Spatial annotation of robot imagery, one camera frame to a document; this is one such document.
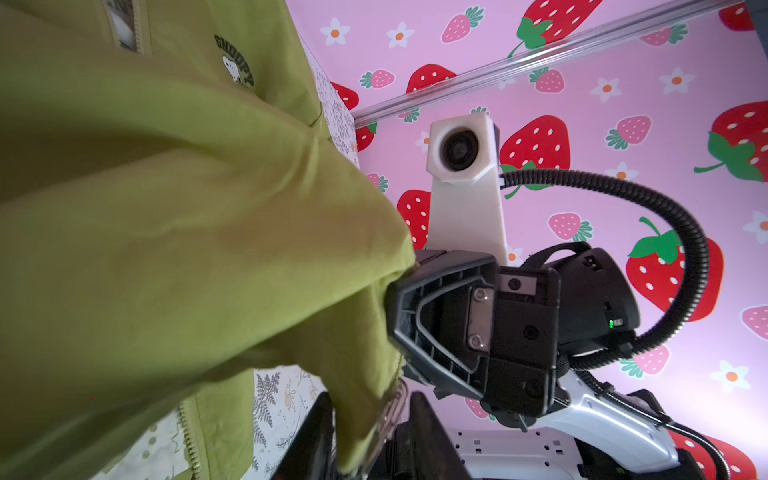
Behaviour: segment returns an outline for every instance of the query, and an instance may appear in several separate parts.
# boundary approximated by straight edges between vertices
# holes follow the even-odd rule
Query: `black cable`
[[[679,433],[682,436],[688,437],[689,439],[701,445],[712,458],[712,461],[715,463],[715,479],[730,480],[730,469],[728,468],[728,462],[725,461],[723,454],[720,453],[720,450],[717,449],[717,447],[712,442],[710,442],[707,437],[701,435],[699,432],[693,429],[689,429],[685,425],[681,425],[680,423],[675,422],[673,419],[666,415],[663,415],[662,417],[651,415],[648,412],[635,407],[631,403],[625,402],[622,398],[614,395],[611,389],[604,388],[603,384],[598,382],[598,380],[589,372],[580,371],[576,372],[576,375],[597,396],[604,397],[608,399],[608,401],[614,403],[616,406],[627,410],[629,413],[639,416],[656,426],[663,426],[667,430]]]
[[[648,187],[614,177],[574,170],[517,170],[500,175],[502,189],[515,185],[561,185],[582,188],[629,200],[658,214],[680,237],[685,251],[683,282],[674,301],[661,319],[643,335],[630,342],[630,349],[601,349],[570,358],[574,370],[590,370],[609,365],[621,358],[646,353],[663,345],[685,325],[694,313],[707,286],[710,256],[707,237],[696,219],[681,205]]]

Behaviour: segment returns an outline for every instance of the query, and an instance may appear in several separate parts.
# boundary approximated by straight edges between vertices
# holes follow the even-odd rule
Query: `snoopy logo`
[[[219,35],[214,35],[214,39],[216,46],[225,53],[221,56],[221,61],[224,62],[224,67],[232,75],[232,80],[235,83],[253,87],[253,72],[251,72],[248,62],[245,61],[245,57],[237,51],[234,45]]]

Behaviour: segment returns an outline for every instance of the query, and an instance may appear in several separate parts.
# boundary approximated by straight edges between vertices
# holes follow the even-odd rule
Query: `wall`
[[[542,36],[549,43],[572,31],[588,30],[666,1],[390,0],[372,4],[287,0],[287,3],[299,34],[329,78],[351,89],[359,97],[357,108],[360,109],[405,94],[412,74],[425,65],[444,67],[445,74],[441,75],[444,79],[506,58],[521,42],[515,33],[524,16],[531,17],[531,22],[552,19],[554,24]],[[467,17],[467,11],[474,7],[478,7],[476,13]],[[334,18],[338,23],[332,25]],[[399,29],[401,22],[404,28]],[[449,34],[444,35],[449,27]],[[403,33],[403,38],[393,43],[398,33]],[[525,45],[517,52],[524,50]],[[386,81],[364,87],[361,78],[376,70],[389,73],[381,74]]]
[[[423,108],[418,117],[381,121],[376,139],[359,154],[360,164],[393,204],[414,197],[411,190],[431,185],[424,144],[430,123],[480,108],[501,128],[502,142],[511,139],[502,148],[502,163],[521,167],[523,160],[539,165],[541,159],[544,167],[617,175],[688,207],[712,240],[713,261],[719,265],[706,294],[708,306],[700,306],[697,321],[652,356],[616,363],[595,375],[622,392],[653,391],[673,418],[736,446],[765,475],[768,61],[754,31],[727,28],[718,14],[688,22],[684,30],[688,33],[674,45],[663,41],[663,34],[636,40],[556,65],[538,85],[528,77],[516,78]],[[601,78],[612,87],[604,88]],[[738,107],[753,102],[762,103]],[[719,137],[713,136],[708,149],[712,130]],[[694,169],[720,163],[713,152],[726,164],[697,173]],[[418,196],[427,205],[429,194]],[[662,313],[657,304],[665,306],[675,292],[670,280],[680,279],[684,255],[672,244],[672,259],[661,265],[657,252],[669,259],[670,246],[666,240],[641,244],[641,239],[658,237],[640,219],[648,217],[661,233],[669,227],[621,200],[564,188],[522,188],[504,200],[510,254],[519,262],[571,239],[577,232],[551,227],[562,214],[575,214],[582,235],[608,250],[627,271],[641,308],[641,330],[648,328]],[[421,247],[426,231],[415,223],[412,227]],[[722,278],[717,274],[721,268]],[[448,425],[501,428],[475,417],[463,399],[449,397],[433,405]],[[734,479],[755,478],[745,467],[748,462],[740,464],[743,471],[734,471]]]

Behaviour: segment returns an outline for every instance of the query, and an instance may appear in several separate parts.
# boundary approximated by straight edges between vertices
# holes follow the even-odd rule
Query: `white flower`
[[[637,176],[637,170],[630,170],[627,167],[627,162],[621,162],[616,169],[609,169],[605,171],[606,175],[611,175],[619,180],[632,180]]]
[[[745,366],[734,368],[730,363],[721,360],[720,371],[710,373],[710,378],[723,383],[723,393],[731,393],[736,387],[749,390],[750,384],[744,379],[749,370]]]
[[[330,27],[322,27],[320,29],[320,33],[325,35],[326,38],[326,45],[333,45],[334,43],[337,43],[339,45],[344,45],[346,43],[346,40],[344,39],[344,35],[349,33],[349,27],[343,27],[339,23],[339,19],[336,17],[333,17],[333,20],[331,20],[331,26]]]
[[[422,136],[416,141],[416,147],[421,148],[422,153],[427,153],[429,149],[429,134],[427,132],[422,132]]]
[[[498,83],[498,89],[504,90],[504,87],[506,87],[507,85],[511,85],[513,83],[515,83],[515,77],[506,78]]]
[[[744,225],[744,231],[757,233],[757,243],[768,242],[768,215],[756,211],[752,214],[752,223]]]
[[[619,90],[618,85],[618,78],[614,78],[611,81],[608,81],[605,78],[598,78],[598,86],[593,88],[590,93],[593,95],[600,95],[600,101],[605,103],[608,101],[608,98],[621,95],[621,90]]]
[[[521,266],[523,264],[523,249],[507,247],[509,252],[509,266]]]
[[[696,75],[684,74],[680,67],[675,67],[672,75],[661,75],[659,80],[664,84],[664,94],[679,91],[681,94],[688,93],[688,84],[691,83]]]
[[[411,37],[411,35],[413,35],[413,30],[406,30],[405,22],[400,22],[400,25],[397,25],[397,30],[390,30],[386,32],[386,36],[390,38],[390,48],[394,48],[397,45],[400,45],[401,47],[407,47],[408,39]]]

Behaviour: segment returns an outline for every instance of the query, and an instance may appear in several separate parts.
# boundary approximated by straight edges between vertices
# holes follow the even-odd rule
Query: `snoopy cartoon character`
[[[221,60],[224,62],[224,67],[230,72],[230,75],[232,75],[232,80],[235,83],[242,84],[240,81],[240,70],[237,68],[237,64],[227,58],[226,55],[221,55]]]

